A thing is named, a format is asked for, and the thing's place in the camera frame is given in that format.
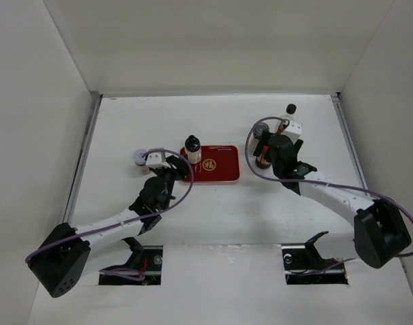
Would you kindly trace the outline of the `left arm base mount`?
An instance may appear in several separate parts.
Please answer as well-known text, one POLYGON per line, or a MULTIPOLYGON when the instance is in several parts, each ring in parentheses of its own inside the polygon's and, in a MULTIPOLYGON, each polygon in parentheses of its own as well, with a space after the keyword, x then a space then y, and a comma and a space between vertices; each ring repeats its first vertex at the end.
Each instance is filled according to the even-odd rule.
POLYGON ((122 264, 106 267, 100 273, 100 286, 158 286, 161 285, 163 246, 143 246, 134 237, 119 242, 131 254, 122 264))

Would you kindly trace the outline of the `red lid sauce jar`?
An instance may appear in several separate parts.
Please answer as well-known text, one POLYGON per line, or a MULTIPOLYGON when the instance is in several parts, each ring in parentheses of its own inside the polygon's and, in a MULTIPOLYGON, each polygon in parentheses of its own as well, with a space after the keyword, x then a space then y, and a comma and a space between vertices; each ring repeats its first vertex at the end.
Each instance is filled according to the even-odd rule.
POLYGON ((256 166, 260 169, 268 169, 271 166, 271 163, 265 159, 267 154, 268 146, 263 146, 261 149, 260 155, 255 160, 256 166))

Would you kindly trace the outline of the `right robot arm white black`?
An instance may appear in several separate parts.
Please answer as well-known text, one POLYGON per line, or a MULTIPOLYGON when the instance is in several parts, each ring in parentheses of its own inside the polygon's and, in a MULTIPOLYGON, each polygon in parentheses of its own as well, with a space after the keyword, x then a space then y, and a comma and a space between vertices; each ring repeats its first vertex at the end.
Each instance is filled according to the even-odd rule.
POLYGON ((411 243, 404 220, 387 198, 360 196, 364 189, 328 181, 314 166, 297 160, 303 144, 286 135, 264 131, 254 151, 270 162, 274 175, 288 190, 312 199, 353 227, 353 247, 365 264, 381 268, 411 243))

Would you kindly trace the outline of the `white bottle black cap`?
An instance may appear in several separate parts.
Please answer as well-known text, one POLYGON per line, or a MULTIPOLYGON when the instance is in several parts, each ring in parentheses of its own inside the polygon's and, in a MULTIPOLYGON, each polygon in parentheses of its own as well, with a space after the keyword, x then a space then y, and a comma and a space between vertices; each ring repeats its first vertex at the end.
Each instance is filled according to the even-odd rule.
POLYGON ((196 165, 201 161, 201 144, 195 135, 190 135, 184 143, 184 150, 190 164, 196 165))

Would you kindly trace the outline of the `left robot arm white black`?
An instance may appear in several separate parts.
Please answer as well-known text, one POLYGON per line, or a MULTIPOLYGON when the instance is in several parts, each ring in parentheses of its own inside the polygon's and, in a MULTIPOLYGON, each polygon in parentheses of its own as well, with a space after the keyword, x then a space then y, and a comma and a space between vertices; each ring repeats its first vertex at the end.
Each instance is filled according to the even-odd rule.
POLYGON ((176 152, 155 149, 145 152, 153 177, 144 183, 139 196, 128 208, 96 223, 57 225, 25 262, 53 298, 61 297, 82 276, 98 271, 102 277, 143 282, 144 247, 137 236, 152 230, 166 213, 179 204, 173 195, 176 181, 193 177, 188 159, 176 152))

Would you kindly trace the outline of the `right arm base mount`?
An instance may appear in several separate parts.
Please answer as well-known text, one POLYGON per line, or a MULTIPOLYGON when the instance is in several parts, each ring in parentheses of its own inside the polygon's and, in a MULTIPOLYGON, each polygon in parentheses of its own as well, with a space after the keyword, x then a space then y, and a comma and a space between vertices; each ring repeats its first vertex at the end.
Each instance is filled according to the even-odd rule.
POLYGON ((328 234, 323 231, 305 242, 281 246, 284 277, 287 285, 345 284, 348 285, 345 264, 355 257, 323 258, 316 248, 318 240, 328 234))

